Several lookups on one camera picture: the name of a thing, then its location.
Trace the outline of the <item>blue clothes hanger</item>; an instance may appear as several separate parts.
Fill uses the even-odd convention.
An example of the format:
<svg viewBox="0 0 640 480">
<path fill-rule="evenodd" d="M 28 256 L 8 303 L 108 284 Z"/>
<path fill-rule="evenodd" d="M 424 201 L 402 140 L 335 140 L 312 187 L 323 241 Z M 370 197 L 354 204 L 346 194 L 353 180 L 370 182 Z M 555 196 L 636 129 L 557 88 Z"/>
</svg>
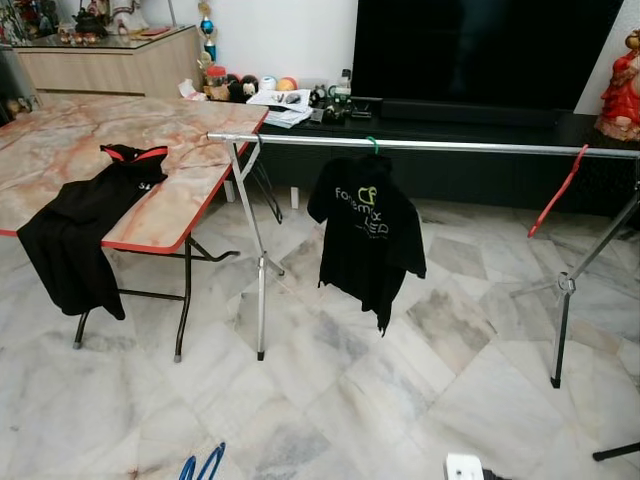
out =
<svg viewBox="0 0 640 480">
<path fill-rule="evenodd" d="M 187 458 L 186 463 L 180 471 L 178 480 L 215 480 L 221 461 L 223 461 L 227 443 L 221 442 L 205 458 L 204 463 L 197 468 L 198 458 L 195 454 Z"/>
</svg>

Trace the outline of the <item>red clothes hanger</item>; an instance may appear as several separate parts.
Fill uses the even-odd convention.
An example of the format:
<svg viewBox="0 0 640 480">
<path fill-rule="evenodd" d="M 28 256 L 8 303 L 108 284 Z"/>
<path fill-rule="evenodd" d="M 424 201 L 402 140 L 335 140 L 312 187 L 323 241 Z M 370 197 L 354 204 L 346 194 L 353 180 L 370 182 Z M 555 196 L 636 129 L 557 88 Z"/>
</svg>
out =
<svg viewBox="0 0 640 480">
<path fill-rule="evenodd" d="M 588 151 L 589 148 L 590 148 L 589 143 L 585 143 L 585 145 L 580 148 L 579 152 L 577 152 L 575 160 L 573 160 L 572 166 L 570 168 L 570 172 L 567 173 L 566 178 L 564 178 L 561 184 L 561 187 L 559 187 L 557 189 L 557 192 L 554 193 L 552 197 L 550 197 L 550 200 L 548 201 L 547 206 L 545 206 L 544 209 L 541 210 L 538 216 L 538 219 L 536 219 L 534 221 L 534 224 L 531 225 L 529 232 L 527 232 L 527 237 L 532 238 L 535 236 L 536 233 L 538 233 L 538 230 L 541 227 L 541 224 L 543 224 L 545 219 L 548 218 L 550 211 L 552 211 L 553 207 L 556 206 L 557 202 L 561 200 L 561 197 L 564 195 L 564 193 L 566 193 L 567 189 L 571 187 L 573 178 L 575 178 L 577 172 L 579 172 L 582 159 L 584 159 L 586 151 Z"/>
</svg>

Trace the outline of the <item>black clothes hanger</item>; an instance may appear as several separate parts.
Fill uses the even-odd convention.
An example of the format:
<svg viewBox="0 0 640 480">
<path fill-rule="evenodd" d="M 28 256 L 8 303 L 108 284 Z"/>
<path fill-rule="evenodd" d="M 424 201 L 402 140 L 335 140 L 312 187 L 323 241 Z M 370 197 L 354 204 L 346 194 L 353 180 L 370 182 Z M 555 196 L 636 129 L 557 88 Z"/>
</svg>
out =
<svg viewBox="0 0 640 480">
<path fill-rule="evenodd" d="M 265 143 L 261 140 L 255 143 L 255 147 L 253 147 L 253 151 L 250 155 L 250 160 L 247 161 L 246 170 L 248 174 L 251 175 L 253 180 L 255 180 L 257 186 L 261 189 L 262 193 L 264 193 L 266 197 L 266 204 L 270 207 L 271 215 L 274 216 L 276 223 L 283 223 L 283 212 L 282 207 L 280 207 L 278 200 L 274 195 L 274 186 L 271 183 L 269 174 L 265 172 L 264 169 L 257 168 L 256 161 L 259 159 L 259 156 L 262 152 L 262 147 L 265 146 Z"/>
</svg>

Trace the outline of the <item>red laughing buddha figurine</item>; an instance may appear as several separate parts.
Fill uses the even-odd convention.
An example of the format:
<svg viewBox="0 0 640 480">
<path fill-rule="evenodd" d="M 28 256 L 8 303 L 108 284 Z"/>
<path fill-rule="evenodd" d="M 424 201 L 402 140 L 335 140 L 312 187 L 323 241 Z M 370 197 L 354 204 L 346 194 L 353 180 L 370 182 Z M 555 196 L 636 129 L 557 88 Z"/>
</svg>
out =
<svg viewBox="0 0 640 480">
<path fill-rule="evenodd" d="M 635 141 L 640 131 L 640 96 L 637 91 L 640 73 L 640 38 L 634 29 L 625 44 L 627 54 L 614 60 L 611 83 L 602 95 L 602 114 L 595 128 L 605 136 L 620 141 Z"/>
</svg>

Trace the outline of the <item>black television console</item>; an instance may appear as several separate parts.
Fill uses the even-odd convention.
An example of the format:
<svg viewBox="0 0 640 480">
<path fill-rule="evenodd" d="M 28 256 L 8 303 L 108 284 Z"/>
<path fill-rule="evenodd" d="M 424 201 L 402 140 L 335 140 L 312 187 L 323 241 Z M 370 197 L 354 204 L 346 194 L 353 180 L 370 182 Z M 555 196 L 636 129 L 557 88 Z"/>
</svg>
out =
<svg viewBox="0 0 640 480">
<path fill-rule="evenodd" d="M 288 136 L 385 140 L 503 143 L 571 147 L 570 155 L 466 154 L 466 152 L 394 150 L 381 147 L 393 161 L 393 178 L 411 198 L 481 204 L 541 211 L 564 178 L 582 145 L 639 151 L 639 141 L 623 142 L 596 131 L 595 116 L 564 114 L 556 127 L 480 125 L 411 120 L 353 119 L 346 124 L 302 123 L 293 128 L 262 125 L 261 133 Z M 259 168 L 275 187 L 300 187 L 311 191 L 317 174 L 334 157 L 371 154 L 362 148 L 310 145 L 266 145 Z M 613 216 L 634 192 L 639 178 L 637 161 L 585 157 L 570 188 L 553 211 Z"/>
</svg>

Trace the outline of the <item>silver clothes rack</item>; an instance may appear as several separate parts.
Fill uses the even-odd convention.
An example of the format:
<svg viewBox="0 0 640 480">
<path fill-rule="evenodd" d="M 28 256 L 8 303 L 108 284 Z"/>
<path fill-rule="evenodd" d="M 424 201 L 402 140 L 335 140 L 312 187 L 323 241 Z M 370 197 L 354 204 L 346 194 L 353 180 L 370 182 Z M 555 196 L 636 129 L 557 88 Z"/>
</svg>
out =
<svg viewBox="0 0 640 480">
<path fill-rule="evenodd" d="M 253 166 L 256 163 L 257 154 L 251 154 L 250 160 L 246 164 L 239 163 L 239 154 L 236 150 L 237 143 L 257 143 L 257 145 L 307 145 L 307 146 L 328 146 L 365 148 L 371 147 L 375 150 L 379 148 L 390 148 L 390 150 L 416 150 L 416 151 L 447 151 L 447 152 L 468 152 L 468 154 L 517 154 L 517 155 L 571 155 L 575 150 L 571 147 L 548 146 L 548 145 L 520 145 L 520 143 L 466 143 L 466 142 L 438 142 L 438 141 L 411 141 L 411 140 L 385 140 L 378 141 L 367 138 L 367 140 L 355 140 L 355 138 L 326 138 L 307 136 L 287 136 L 287 134 L 237 134 L 237 133 L 207 133 L 206 137 L 214 142 L 221 142 L 227 146 L 227 151 L 232 166 L 232 174 L 236 178 L 239 195 L 246 195 L 246 179 L 250 177 Z M 265 284 L 266 271 L 273 270 L 274 273 L 282 275 L 284 270 L 269 259 L 268 250 L 262 247 L 259 228 L 256 227 L 253 219 L 253 210 L 250 201 L 243 201 L 244 215 L 250 223 L 253 232 L 253 242 L 257 248 L 257 287 L 259 287 L 259 337 L 257 337 L 257 356 L 259 360 L 265 360 Z M 618 212 L 612 220 L 611 227 L 604 236 L 591 247 L 591 251 L 586 253 L 572 273 L 561 273 L 557 276 L 554 287 L 559 292 L 559 329 L 556 340 L 556 361 L 550 375 L 550 385 L 558 389 L 561 387 L 564 365 L 564 344 L 567 343 L 568 332 L 570 332 L 570 302 L 573 293 L 576 292 L 576 280 L 584 274 L 590 262 L 604 250 L 605 246 L 617 237 L 623 224 L 631 216 L 637 214 L 640 209 L 640 192 L 635 191 L 634 196 L 627 202 L 625 207 Z"/>
</svg>

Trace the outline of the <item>black stand leg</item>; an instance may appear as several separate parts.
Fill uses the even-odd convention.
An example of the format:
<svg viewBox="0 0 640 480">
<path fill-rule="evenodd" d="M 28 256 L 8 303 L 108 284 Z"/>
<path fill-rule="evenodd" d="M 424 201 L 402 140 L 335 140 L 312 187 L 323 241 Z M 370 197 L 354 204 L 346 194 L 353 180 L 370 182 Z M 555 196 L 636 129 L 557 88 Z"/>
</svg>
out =
<svg viewBox="0 0 640 480">
<path fill-rule="evenodd" d="M 636 442 L 628 445 L 622 445 L 622 447 L 608 449 L 608 451 L 593 452 L 591 453 L 591 458 L 593 458 L 593 460 L 596 462 L 600 462 L 604 460 L 612 460 L 612 458 L 625 456 L 625 454 L 637 453 L 639 451 L 640 451 L 640 443 Z"/>
</svg>

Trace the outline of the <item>black soundbar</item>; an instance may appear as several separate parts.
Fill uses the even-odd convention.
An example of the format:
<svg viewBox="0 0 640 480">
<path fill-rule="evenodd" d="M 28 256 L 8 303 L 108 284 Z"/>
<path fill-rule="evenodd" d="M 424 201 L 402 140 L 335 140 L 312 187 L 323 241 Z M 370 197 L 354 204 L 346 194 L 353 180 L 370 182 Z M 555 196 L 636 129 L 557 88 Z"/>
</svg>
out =
<svg viewBox="0 0 640 480">
<path fill-rule="evenodd" d="M 426 102 L 383 99 L 380 106 L 385 119 L 413 122 L 449 122 L 485 125 L 517 125 L 517 127 L 553 127 L 562 118 L 562 111 L 522 108 L 495 108 L 458 102 Z"/>
</svg>

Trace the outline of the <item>black television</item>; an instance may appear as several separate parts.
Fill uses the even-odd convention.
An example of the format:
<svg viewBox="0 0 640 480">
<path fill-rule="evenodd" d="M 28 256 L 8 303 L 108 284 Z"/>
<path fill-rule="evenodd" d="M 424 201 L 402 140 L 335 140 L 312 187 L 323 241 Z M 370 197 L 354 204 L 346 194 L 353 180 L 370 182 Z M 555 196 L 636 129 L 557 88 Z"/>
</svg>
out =
<svg viewBox="0 0 640 480">
<path fill-rule="evenodd" d="M 571 110 L 625 0 L 358 0 L 353 93 Z"/>
</svg>

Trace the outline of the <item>black shirt green print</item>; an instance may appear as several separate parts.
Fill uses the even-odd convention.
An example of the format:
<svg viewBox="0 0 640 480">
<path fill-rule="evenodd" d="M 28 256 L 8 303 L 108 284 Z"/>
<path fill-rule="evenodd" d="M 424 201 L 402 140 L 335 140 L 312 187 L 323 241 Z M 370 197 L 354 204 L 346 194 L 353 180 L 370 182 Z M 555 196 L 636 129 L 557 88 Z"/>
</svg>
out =
<svg viewBox="0 0 640 480">
<path fill-rule="evenodd" d="M 380 154 L 335 157 L 321 169 L 307 214 L 325 227 L 319 285 L 334 285 L 374 312 L 387 332 L 404 276 L 426 275 L 420 215 Z"/>
</svg>

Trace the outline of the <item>stack of white papers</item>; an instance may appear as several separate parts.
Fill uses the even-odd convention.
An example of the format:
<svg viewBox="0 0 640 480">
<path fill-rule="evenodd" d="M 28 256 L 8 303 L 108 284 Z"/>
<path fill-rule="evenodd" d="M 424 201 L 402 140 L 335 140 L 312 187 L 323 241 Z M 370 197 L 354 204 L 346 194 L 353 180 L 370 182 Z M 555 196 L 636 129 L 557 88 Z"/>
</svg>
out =
<svg viewBox="0 0 640 480">
<path fill-rule="evenodd" d="M 314 109 L 308 105 L 310 90 L 275 91 L 262 90 L 247 100 L 248 105 L 269 109 L 264 122 L 280 128 L 292 128 L 311 118 Z"/>
</svg>

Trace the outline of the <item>black plush ball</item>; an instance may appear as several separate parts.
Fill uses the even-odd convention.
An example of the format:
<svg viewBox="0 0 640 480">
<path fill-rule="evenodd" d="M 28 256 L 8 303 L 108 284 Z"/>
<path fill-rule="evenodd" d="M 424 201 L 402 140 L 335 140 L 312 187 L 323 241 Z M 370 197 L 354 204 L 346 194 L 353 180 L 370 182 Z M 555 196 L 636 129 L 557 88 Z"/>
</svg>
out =
<svg viewBox="0 0 640 480">
<path fill-rule="evenodd" d="M 228 100 L 230 102 L 247 102 L 259 91 L 259 78 L 247 74 L 247 76 L 232 76 L 228 78 Z"/>
</svg>

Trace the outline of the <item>marble pattern folding table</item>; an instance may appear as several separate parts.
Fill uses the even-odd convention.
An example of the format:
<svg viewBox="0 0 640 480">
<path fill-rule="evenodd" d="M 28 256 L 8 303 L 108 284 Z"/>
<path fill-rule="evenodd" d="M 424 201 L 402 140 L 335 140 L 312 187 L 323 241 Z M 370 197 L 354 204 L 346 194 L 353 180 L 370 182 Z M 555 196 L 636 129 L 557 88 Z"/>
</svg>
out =
<svg viewBox="0 0 640 480">
<path fill-rule="evenodd" d="M 234 102 L 44 93 L 32 113 L 0 127 L 0 250 L 17 246 L 17 230 L 70 180 L 109 165 L 102 145 L 168 147 L 166 179 L 147 192 L 102 239 L 110 250 L 182 259 L 186 284 L 174 360 L 180 361 L 191 306 L 192 264 L 221 261 L 192 230 L 228 177 L 243 179 L 243 148 L 212 134 L 255 137 L 268 110 Z"/>
</svg>

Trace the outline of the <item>red lid jar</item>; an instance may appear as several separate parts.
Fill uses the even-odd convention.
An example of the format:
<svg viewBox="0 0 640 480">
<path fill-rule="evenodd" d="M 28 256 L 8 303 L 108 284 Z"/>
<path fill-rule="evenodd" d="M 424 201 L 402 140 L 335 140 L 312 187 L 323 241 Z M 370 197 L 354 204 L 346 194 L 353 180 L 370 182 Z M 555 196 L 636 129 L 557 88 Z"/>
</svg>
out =
<svg viewBox="0 0 640 480">
<path fill-rule="evenodd" d="M 230 97 L 227 69 L 212 65 L 205 70 L 205 93 L 212 101 L 228 101 Z"/>
</svg>

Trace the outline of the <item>pink tissue box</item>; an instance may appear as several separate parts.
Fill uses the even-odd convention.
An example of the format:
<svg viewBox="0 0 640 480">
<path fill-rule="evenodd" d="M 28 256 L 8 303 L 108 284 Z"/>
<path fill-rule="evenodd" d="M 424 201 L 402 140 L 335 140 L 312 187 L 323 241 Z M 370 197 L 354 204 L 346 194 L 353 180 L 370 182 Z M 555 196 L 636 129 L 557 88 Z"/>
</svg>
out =
<svg viewBox="0 0 640 480">
<path fill-rule="evenodd" d="M 209 96 L 206 95 L 201 88 L 197 88 L 195 83 L 193 83 L 192 79 L 184 79 L 184 81 L 178 84 L 178 90 L 180 96 L 183 99 L 192 100 L 192 101 L 207 101 L 209 100 Z"/>
</svg>

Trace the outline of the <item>blue gold trophy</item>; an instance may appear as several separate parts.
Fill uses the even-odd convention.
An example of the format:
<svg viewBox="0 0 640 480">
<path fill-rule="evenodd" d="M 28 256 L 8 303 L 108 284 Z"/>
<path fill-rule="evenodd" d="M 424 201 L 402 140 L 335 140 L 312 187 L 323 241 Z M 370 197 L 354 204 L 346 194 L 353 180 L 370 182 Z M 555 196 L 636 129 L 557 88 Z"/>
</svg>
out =
<svg viewBox="0 0 640 480">
<path fill-rule="evenodd" d="M 204 55 L 202 59 L 207 60 L 207 64 L 211 65 L 218 59 L 218 47 L 216 47 L 216 27 L 212 23 L 211 6 L 209 0 L 198 0 L 198 12 L 201 15 L 201 22 L 198 23 L 202 41 L 204 41 Z"/>
</svg>

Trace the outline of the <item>light wooden sideboard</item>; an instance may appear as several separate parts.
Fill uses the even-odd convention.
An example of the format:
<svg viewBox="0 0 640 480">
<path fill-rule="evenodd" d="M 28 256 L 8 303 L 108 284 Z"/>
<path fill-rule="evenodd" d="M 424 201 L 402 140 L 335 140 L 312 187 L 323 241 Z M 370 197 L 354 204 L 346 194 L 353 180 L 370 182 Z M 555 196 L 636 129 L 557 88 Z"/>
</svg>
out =
<svg viewBox="0 0 640 480">
<path fill-rule="evenodd" d="M 179 99 L 184 81 L 197 81 L 198 33 L 193 26 L 132 40 L 108 36 L 95 45 L 64 45 L 55 35 L 15 47 L 32 86 L 41 93 L 106 93 Z"/>
</svg>

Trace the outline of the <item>white robed figurine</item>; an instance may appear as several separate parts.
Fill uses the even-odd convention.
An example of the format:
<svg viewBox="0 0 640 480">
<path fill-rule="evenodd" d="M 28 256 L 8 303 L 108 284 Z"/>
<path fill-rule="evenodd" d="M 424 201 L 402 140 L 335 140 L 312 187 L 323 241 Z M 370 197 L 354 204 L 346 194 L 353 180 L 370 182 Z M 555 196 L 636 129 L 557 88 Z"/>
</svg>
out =
<svg viewBox="0 0 640 480">
<path fill-rule="evenodd" d="M 110 35 L 131 36 L 150 28 L 143 14 L 143 0 L 105 0 Z"/>
</svg>

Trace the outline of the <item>black incense pot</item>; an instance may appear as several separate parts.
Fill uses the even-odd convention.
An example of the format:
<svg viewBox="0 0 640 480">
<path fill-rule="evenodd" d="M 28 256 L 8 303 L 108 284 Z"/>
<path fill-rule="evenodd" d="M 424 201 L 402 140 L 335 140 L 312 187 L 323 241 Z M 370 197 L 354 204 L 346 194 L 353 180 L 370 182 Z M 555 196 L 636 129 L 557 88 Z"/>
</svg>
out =
<svg viewBox="0 0 640 480">
<path fill-rule="evenodd" d="M 108 0 L 86 0 L 87 4 L 79 8 L 74 15 L 76 20 L 76 32 L 78 35 L 108 36 Z"/>
</svg>

